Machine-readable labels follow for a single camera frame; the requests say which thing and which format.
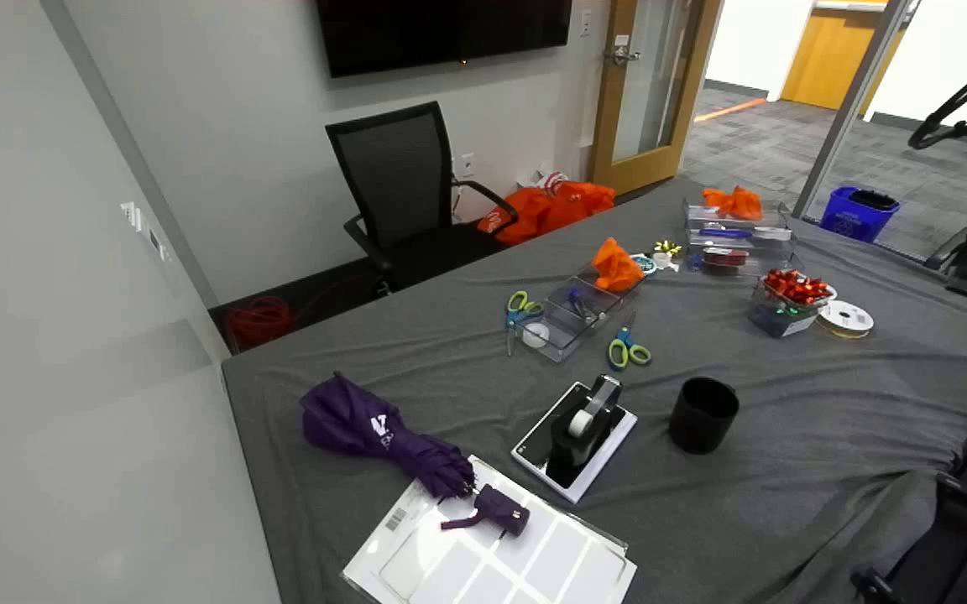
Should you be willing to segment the clear plastic container left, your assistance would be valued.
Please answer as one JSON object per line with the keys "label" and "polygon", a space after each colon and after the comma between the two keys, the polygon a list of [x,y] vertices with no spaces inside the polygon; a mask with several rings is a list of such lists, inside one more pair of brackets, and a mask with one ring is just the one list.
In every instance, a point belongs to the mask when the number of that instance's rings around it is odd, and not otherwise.
{"label": "clear plastic container left", "polygon": [[605,325],[620,307],[616,296],[596,293],[587,278],[567,278],[546,296],[530,300],[539,303],[545,311],[507,331],[515,341],[555,364],[567,358],[580,338]]}

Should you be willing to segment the gold star bow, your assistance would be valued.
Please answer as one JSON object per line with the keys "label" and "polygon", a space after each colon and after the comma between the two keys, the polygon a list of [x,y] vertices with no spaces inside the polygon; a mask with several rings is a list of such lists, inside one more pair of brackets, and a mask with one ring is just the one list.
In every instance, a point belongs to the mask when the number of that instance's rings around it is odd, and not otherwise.
{"label": "gold star bow", "polygon": [[656,252],[651,252],[651,266],[656,266],[659,271],[677,271],[677,269],[680,269],[677,255],[680,255],[680,244],[660,240],[660,243],[656,244]]}

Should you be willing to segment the green blue scissors far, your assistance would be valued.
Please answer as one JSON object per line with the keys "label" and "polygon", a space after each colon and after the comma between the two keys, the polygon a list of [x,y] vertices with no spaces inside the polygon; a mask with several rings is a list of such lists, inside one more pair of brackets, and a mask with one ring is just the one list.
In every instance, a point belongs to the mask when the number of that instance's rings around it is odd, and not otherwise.
{"label": "green blue scissors far", "polygon": [[515,288],[515,293],[507,296],[507,303],[503,303],[503,325],[507,325],[507,328],[516,328],[516,325],[525,325],[526,319],[534,319],[534,316],[539,316],[539,311],[545,311],[545,307],[534,303],[526,288]]}

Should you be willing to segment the green blue scissors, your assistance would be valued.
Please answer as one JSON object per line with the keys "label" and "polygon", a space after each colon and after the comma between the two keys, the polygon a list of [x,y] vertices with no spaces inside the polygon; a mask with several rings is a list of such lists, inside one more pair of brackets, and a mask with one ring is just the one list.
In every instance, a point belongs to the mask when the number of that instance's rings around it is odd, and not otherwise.
{"label": "green blue scissors", "polygon": [[526,319],[534,319],[534,316],[539,316],[539,311],[545,311],[545,307],[534,303],[526,288],[515,288],[515,293],[507,296],[507,303],[503,303],[503,325],[507,325],[507,328],[516,328],[516,325],[525,325]]}
{"label": "green blue scissors", "polygon": [[611,336],[605,357],[611,368],[649,367],[656,358],[656,353],[640,346],[629,325]]}

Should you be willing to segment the orange plastic bag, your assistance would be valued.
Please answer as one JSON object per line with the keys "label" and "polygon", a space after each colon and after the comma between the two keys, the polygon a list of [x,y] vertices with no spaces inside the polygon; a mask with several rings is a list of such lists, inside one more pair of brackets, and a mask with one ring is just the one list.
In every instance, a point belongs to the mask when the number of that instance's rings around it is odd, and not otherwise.
{"label": "orange plastic bag", "polygon": [[614,206],[614,193],[594,181],[557,181],[549,187],[516,187],[507,207],[487,212],[475,228],[503,244],[521,244]]}

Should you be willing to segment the orange tissue paper ball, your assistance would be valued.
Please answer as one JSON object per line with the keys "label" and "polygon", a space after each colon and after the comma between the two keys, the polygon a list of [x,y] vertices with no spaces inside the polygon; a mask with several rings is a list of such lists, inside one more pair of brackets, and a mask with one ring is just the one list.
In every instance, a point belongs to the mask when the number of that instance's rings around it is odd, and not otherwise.
{"label": "orange tissue paper ball", "polygon": [[633,288],[646,278],[640,266],[614,240],[600,243],[600,247],[591,260],[591,269],[594,269],[594,288],[614,296]]}

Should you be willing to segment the green blue scissors near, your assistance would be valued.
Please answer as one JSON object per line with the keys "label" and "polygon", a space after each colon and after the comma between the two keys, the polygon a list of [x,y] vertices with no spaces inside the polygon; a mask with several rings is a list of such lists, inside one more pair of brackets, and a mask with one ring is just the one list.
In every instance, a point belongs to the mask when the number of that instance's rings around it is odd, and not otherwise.
{"label": "green blue scissors near", "polygon": [[656,353],[640,346],[629,325],[611,336],[605,357],[611,368],[649,367],[656,358]]}

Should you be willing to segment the black mesh office chair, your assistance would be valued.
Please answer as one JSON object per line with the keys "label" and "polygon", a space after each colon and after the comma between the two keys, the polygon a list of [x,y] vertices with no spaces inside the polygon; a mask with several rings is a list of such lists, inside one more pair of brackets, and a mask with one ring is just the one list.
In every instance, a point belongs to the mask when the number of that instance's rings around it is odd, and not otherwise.
{"label": "black mesh office chair", "polygon": [[[327,128],[360,207],[347,235],[366,252],[387,293],[408,288],[503,247],[521,223],[494,187],[456,179],[437,101]],[[454,193],[469,187],[498,207],[498,228],[454,223]]]}

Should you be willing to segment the purple folded umbrella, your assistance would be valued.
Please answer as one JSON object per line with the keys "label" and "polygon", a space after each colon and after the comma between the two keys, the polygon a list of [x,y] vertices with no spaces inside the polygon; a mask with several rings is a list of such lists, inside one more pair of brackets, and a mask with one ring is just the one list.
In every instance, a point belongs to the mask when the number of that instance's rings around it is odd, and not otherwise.
{"label": "purple folded umbrella", "polygon": [[343,374],[302,397],[302,436],[330,452],[390,461],[437,500],[469,497],[472,513],[442,520],[442,530],[494,525],[499,535],[521,537],[530,520],[526,508],[475,483],[472,463],[459,445],[414,434],[394,402]]}

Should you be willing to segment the clear plastic organizer tray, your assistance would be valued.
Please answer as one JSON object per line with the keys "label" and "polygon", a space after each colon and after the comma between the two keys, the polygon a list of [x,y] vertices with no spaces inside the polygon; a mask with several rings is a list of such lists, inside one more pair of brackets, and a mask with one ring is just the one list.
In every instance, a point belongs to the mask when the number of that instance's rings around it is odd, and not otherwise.
{"label": "clear plastic organizer tray", "polygon": [[754,223],[687,206],[685,225],[687,262],[704,271],[766,271],[792,262],[792,217],[783,206],[768,206]]}

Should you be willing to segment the black cylindrical cup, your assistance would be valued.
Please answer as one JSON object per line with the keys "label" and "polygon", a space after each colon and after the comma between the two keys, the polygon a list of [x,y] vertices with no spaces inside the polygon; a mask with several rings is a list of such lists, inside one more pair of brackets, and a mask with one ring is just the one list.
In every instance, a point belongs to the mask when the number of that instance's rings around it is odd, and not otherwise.
{"label": "black cylindrical cup", "polygon": [[736,417],[737,397],[732,386],[708,377],[691,377],[677,391],[668,436],[685,452],[713,452],[722,445]]}

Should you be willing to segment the white label sheet stack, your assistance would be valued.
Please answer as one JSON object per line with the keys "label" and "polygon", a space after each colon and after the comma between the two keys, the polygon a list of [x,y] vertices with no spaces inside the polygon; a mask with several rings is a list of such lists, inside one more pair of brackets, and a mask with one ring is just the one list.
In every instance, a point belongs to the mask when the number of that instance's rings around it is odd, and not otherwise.
{"label": "white label sheet stack", "polygon": [[472,458],[475,490],[515,500],[526,525],[507,535],[472,497],[437,500],[414,480],[343,577],[377,604],[620,604],[637,565],[620,539],[549,508]]}

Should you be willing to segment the orange ribbon bunch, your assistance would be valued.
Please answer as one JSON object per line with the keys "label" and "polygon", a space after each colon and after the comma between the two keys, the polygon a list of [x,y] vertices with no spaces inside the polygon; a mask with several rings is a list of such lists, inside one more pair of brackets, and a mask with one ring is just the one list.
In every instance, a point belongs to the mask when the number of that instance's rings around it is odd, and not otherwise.
{"label": "orange ribbon bunch", "polygon": [[719,217],[742,217],[742,223],[759,223],[763,217],[763,198],[752,187],[742,187],[742,184],[736,184],[732,193],[704,187],[702,200]]}

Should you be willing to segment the grey table cloth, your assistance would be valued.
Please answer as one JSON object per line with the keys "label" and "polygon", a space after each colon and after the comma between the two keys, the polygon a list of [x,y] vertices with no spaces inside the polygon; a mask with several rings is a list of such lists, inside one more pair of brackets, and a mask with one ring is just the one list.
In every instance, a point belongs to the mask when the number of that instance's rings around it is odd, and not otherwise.
{"label": "grey table cloth", "polygon": [[[576,378],[605,374],[605,331],[549,364],[503,331],[515,288],[545,296],[605,240],[649,247],[685,228],[694,187],[525,243],[224,364],[281,604],[369,604],[343,577],[406,490],[384,461],[302,440],[302,397],[343,374],[403,419],[499,473],[511,445]],[[894,570],[926,535],[938,476],[967,440],[967,300],[872,244],[803,225],[794,266],[872,316],[865,338],[812,325],[771,338],[747,321],[752,282],[694,269],[637,284],[620,311],[656,364],[624,377],[637,428],[576,517],[629,544],[629,604],[853,604],[855,570]],[[737,417],[713,452],[668,423],[677,391],[708,377]]]}

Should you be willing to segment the blue recycling bin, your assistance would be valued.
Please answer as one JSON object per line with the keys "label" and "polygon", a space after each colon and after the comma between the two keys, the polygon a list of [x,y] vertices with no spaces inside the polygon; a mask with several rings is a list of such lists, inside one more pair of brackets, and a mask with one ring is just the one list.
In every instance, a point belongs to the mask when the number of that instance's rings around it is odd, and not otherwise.
{"label": "blue recycling bin", "polygon": [[872,243],[885,223],[900,212],[900,200],[865,187],[836,187],[826,200],[818,225],[855,243]]}

